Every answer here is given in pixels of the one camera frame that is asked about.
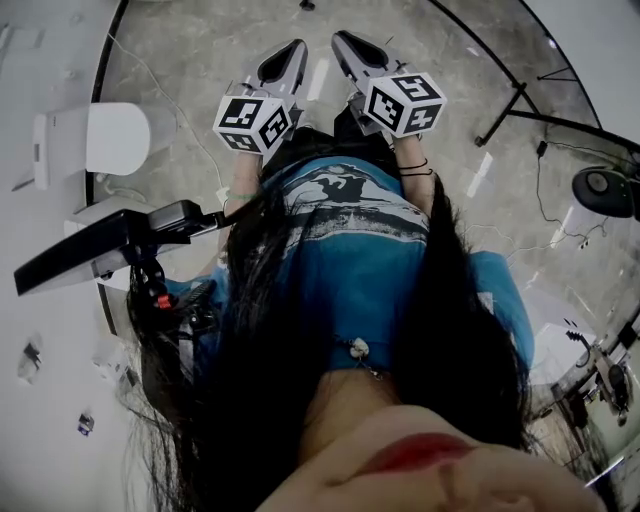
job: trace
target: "white wall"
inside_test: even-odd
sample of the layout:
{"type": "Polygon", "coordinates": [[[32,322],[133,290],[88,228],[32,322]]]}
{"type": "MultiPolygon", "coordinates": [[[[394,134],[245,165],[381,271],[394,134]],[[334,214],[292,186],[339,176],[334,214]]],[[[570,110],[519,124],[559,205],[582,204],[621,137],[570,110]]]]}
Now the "white wall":
{"type": "Polygon", "coordinates": [[[0,507],[10,512],[124,509],[119,479],[103,481],[122,467],[129,417],[91,364],[101,333],[108,332],[96,287],[18,298],[13,282],[18,266],[63,237],[63,220],[84,202],[82,175],[46,192],[10,192],[30,166],[34,114],[90,101],[117,4],[0,2],[0,27],[23,29],[21,44],[0,57],[0,507]],[[38,33],[40,47],[29,49],[38,33]],[[67,79],[69,71],[74,78],[67,79]],[[44,364],[30,386],[16,369],[36,332],[44,364]],[[96,421],[88,438],[76,431],[86,408],[96,421]]]}

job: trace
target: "metal stand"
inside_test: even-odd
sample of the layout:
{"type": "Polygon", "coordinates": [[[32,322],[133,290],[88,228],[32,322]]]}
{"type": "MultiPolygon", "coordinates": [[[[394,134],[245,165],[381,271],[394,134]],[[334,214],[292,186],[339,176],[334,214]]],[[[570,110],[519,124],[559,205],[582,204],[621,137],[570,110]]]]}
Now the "metal stand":
{"type": "Polygon", "coordinates": [[[489,142],[489,140],[491,139],[491,137],[493,137],[493,134],[496,132],[496,130],[500,128],[500,125],[502,124],[502,121],[504,121],[505,117],[507,117],[512,112],[511,109],[516,104],[516,101],[520,99],[520,96],[522,96],[526,88],[527,88],[526,83],[518,84],[518,86],[516,87],[516,93],[509,100],[509,103],[507,103],[507,106],[504,108],[504,110],[500,112],[500,115],[495,120],[495,122],[491,125],[491,128],[489,128],[489,131],[487,132],[487,134],[484,137],[480,137],[480,136],[476,137],[476,140],[475,140],[476,146],[481,148],[487,142],[489,142]]]}
{"type": "Polygon", "coordinates": [[[559,69],[558,71],[553,71],[551,73],[547,73],[546,75],[538,76],[536,78],[538,80],[548,80],[549,82],[577,82],[578,81],[576,78],[551,78],[551,77],[555,77],[555,75],[559,75],[564,71],[573,72],[573,69],[567,66],[566,68],[562,68],[562,69],[559,69]]]}
{"type": "MultiPolygon", "coordinates": [[[[544,123],[550,123],[550,124],[555,124],[555,125],[559,125],[559,126],[565,126],[567,128],[572,128],[574,130],[578,130],[578,131],[581,131],[581,132],[584,132],[584,133],[588,133],[590,135],[595,135],[596,137],[600,137],[601,139],[611,141],[611,142],[613,142],[615,144],[619,144],[622,147],[627,148],[630,151],[635,151],[635,152],[639,152],[640,153],[640,144],[637,144],[637,143],[635,143],[633,141],[630,141],[629,139],[625,139],[624,137],[620,137],[619,135],[615,135],[613,133],[607,132],[607,131],[602,129],[602,125],[600,124],[600,120],[598,119],[598,114],[596,113],[595,109],[593,108],[593,105],[591,104],[591,100],[589,99],[589,95],[587,94],[587,92],[584,89],[584,86],[582,85],[582,82],[580,82],[580,80],[578,80],[577,78],[575,78],[575,79],[549,78],[549,77],[553,77],[554,75],[556,75],[556,74],[558,74],[558,73],[560,73],[562,71],[567,71],[567,70],[573,71],[573,69],[571,68],[571,64],[569,64],[569,61],[566,59],[564,53],[561,52],[563,58],[565,58],[565,60],[567,60],[567,63],[569,64],[569,66],[567,68],[565,68],[565,69],[554,71],[554,72],[549,73],[547,75],[544,75],[542,77],[538,77],[538,80],[558,80],[558,81],[577,82],[580,85],[580,87],[582,88],[582,91],[583,91],[583,93],[584,93],[584,95],[585,95],[585,97],[587,99],[587,102],[589,103],[589,105],[591,107],[591,110],[593,111],[593,115],[595,117],[595,120],[598,123],[598,127],[597,128],[594,127],[594,126],[589,126],[589,125],[586,125],[586,124],[577,123],[575,121],[570,121],[568,119],[563,119],[561,117],[547,116],[547,115],[541,114],[540,111],[538,110],[538,107],[535,105],[535,103],[533,102],[531,97],[525,91],[526,84],[525,83],[521,83],[521,82],[518,81],[518,79],[509,70],[509,68],[507,68],[507,66],[504,64],[504,62],[502,62],[498,58],[498,56],[493,52],[493,50],[491,50],[491,48],[489,48],[487,43],[485,43],[473,30],[471,30],[471,28],[469,28],[468,25],[466,25],[460,18],[458,18],[458,16],[456,16],[447,7],[445,7],[439,0],[429,0],[429,2],[432,5],[434,5],[437,9],[439,9],[445,16],[447,16],[456,25],[458,25],[462,30],[464,30],[464,32],[466,32],[467,35],[469,37],[471,37],[471,39],[473,39],[478,44],[478,46],[480,46],[480,48],[482,48],[487,53],[487,55],[491,58],[491,60],[493,60],[493,62],[505,74],[505,76],[507,78],[509,78],[509,80],[511,81],[511,85],[513,85],[513,87],[516,89],[515,95],[513,96],[513,98],[511,98],[511,100],[509,101],[507,106],[504,108],[504,110],[498,115],[498,118],[495,120],[495,122],[493,123],[493,125],[491,126],[491,128],[489,129],[487,134],[484,135],[483,137],[482,136],[476,137],[475,143],[476,143],[477,146],[482,147],[487,142],[489,142],[489,140],[491,139],[493,134],[500,127],[500,125],[502,124],[502,122],[505,120],[505,118],[507,116],[515,116],[515,117],[523,117],[525,119],[533,119],[535,121],[541,121],[541,122],[544,122],[544,123]],[[532,112],[525,112],[525,111],[522,111],[522,110],[513,110],[513,106],[515,105],[516,101],[518,101],[518,99],[520,97],[522,97],[522,99],[527,102],[527,105],[532,110],[532,112]]],[[[545,30],[545,32],[548,33],[548,31],[546,30],[546,28],[544,27],[542,22],[540,22],[540,20],[535,16],[535,14],[531,11],[531,9],[528,8],[526,2],[524,2],[523,0],[521,0],[521,2],[523,4],[523,6],[529,11],[529,13],[534,17],[534,19],[536,19],[536,21],[540,24],[540,26],[545,30]]]]}

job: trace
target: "concrete floor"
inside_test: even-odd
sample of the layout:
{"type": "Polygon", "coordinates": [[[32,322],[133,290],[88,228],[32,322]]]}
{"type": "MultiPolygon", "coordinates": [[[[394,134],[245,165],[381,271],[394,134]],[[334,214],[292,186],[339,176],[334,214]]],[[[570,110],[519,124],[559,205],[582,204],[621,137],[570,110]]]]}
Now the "concrete floor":
{"type": "MultiPolygon", "coordinates": [[[[529,83],[528,91],[543,113],[594,124],[577,84],[535,80],[536,75],[566,64],[520,2],[444,3],[520,80],[529,83]]],[[[117,38],[148,64],[164,91],[182,108],[198,139],[217,161],[223,185],[229,185],[233,154],[224,148],[211,126],[220,98],[232,80],[240,78],[243,62],[276,43],[303,38],[310,52],[308,87],[320,59],[331,59],[332,66],[337,66],[329,43],[331,34],[339,29],[362,32],[381,43],[391,38],[389,45],[431,74],[447,95],[449,104],[441,121],[434,131],[425,134],[422,143],[462,212],[464,229],[474,249],[511,255],[509,262],[519,285],[535,277],[547,291],[569,301],[599,337],[613,336],[640,295],[640,224],[608,219],[606,237],[601,229],[593,230],[583,249],[576,238],[548,247],[558,224],[545,222],[539,211],[535,150],[544,137],[616,154],[623,154],[622,150],[569,130],[553,128],[545,132],[539,123],[516,118],[508,118],[487,146],[476,147],[474,138],[488,129],[513,89],[495,63],[427,0],[318,0],[314,12],[302,11],[297,0],[134,1],[127,8],[117,38]],[[490,157],[493,160],[488,172],[476,178],[481,163],[490,157]],[[472,193],[474,179],[479,180],[479,186],[472,193]]],[[[327,132],[331,132],[333,117],[350,90],[337,67],[329,75],[335,79],[327,80],[319,101],[307,105],[303,98],[300,102],[308,106],[318,128],[327,132]]],[[[102,100],[171,107],[144,67],[116,47],[102,100]]],[[[108,190],[142,199],[124,190],[133,189],[157,207],[191,199],[204,211],[220,208],[216,197],[220,185],[213,164],[199,148],[185,119],[177,116],[180,127],[173,145],[152,155],[133,175],[110,178],[107,189],[98,184],[98,199],[108,190]]],[[[545,211],[549,217],[562,220],[573,207],[565,224],[567,231],[585,233],[604,220],[580,207],[571,193],[574,173],[594,163],[603,161],[555,146],[542,159],[540,192],[545,211]]],[[[192,277],[214,251],[215,235],[174,253],[177,263],[167,272],[178,279],[192,277]]],[[[112,295],[112,304],[116,323],[124,325],[122,297],[112,295]]]]}

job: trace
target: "red lips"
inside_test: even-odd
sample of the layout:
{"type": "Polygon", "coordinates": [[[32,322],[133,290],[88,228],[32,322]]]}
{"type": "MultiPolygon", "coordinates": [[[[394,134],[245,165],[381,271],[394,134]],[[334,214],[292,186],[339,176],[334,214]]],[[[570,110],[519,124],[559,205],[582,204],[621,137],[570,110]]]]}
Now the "red lips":
{"type": "Polygon", "coordinates": [[[376,453],[355,476],[416,471],[443,460],[456,460],[474,450],[462,439],[448,434],[413,434],[376,453]]]}

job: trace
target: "neck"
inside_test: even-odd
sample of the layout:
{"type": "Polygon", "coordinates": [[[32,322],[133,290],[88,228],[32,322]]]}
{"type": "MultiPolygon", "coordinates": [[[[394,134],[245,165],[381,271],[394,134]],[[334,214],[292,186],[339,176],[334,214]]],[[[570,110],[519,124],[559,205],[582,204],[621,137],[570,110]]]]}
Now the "neck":
{"type": "Polygon", "coordinates": [[[300,465],[368,416],[398,404],[391,376],[383,376],[378,381],[366,369],[336,370],[322,376],[305,419],[300,465]]]}

